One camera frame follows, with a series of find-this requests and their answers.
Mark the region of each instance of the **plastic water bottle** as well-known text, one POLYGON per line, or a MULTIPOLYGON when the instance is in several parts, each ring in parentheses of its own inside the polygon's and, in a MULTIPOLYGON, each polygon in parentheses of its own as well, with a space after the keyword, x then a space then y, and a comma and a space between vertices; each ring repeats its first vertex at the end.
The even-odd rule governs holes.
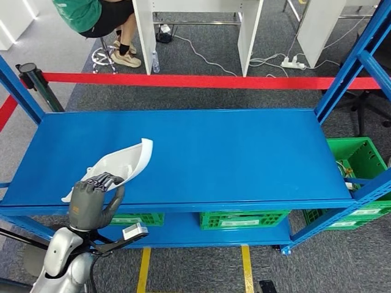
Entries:
POLYGON ((153 72, 155 72, 155 73, 159 73, 159 71, 160 71, 158 52, 156 52, 156 51, 152 52, 152 69, 153 69, 153 72))

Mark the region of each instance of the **white desk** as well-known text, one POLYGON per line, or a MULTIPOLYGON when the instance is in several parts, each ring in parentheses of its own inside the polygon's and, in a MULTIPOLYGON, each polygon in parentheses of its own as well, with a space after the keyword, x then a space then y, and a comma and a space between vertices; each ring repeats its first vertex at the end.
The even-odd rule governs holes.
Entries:
POLYGON ((153 12, 241 12, 242 19, 239 34, 238 50, 242 74, 246 76, 263 0, 133 0, 133 2, 145 69, 148 75, 151 74, 152 51, 156 46, 153 12))
POLYGON ((345 6, 373 6, 380 0, 308 0, 297 41, 311 68, 315 67, 345 6))

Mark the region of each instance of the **black shorts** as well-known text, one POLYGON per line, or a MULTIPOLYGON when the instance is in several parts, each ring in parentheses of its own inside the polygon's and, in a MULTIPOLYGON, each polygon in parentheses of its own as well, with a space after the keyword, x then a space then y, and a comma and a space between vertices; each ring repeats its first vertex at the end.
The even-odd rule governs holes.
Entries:
POLYGON ((131 14, 134 13, 131 0, 120 2, 107 2, 101 0, 102 13, 91 29, 80 34, 86 38, 100 38, 110 34, 115 28, 124 24, 131 14))

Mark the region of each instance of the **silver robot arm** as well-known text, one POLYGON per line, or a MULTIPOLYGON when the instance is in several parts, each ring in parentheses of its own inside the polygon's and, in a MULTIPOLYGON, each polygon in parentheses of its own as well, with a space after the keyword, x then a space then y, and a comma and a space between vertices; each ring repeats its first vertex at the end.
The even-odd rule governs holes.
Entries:
MULTIPOLYGON (((98 228, 110 223, 124 198, 120 186, 104 210, 104 194, 122 178, 109 173, 75 183, 69 205, 69 227, 57 230, 45 256, 42 271, 30 293, 80 293, 92 274, 94 257, 122 248, 148 235, 146 227, 137 223, 122 230, 117 241, 100 235, 98 228)), ((96 292, 93 279, 92 291, 96 292)))
POLYGON ((51 239, 38 280, 31 293, 79 293, 89 278, 94 258, 90 252, 69 257, 83 239, 68 228, 57 230, 51 239))

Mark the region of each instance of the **black sock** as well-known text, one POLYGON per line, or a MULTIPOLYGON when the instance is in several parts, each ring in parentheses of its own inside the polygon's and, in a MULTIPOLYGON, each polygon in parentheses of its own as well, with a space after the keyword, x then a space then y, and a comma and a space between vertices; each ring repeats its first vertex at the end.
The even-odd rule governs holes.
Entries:
POLYGON ((121 44, 119 45, 119 54, 120 55, 125 55, 126 52, 129 51, 129 46, 121 44))

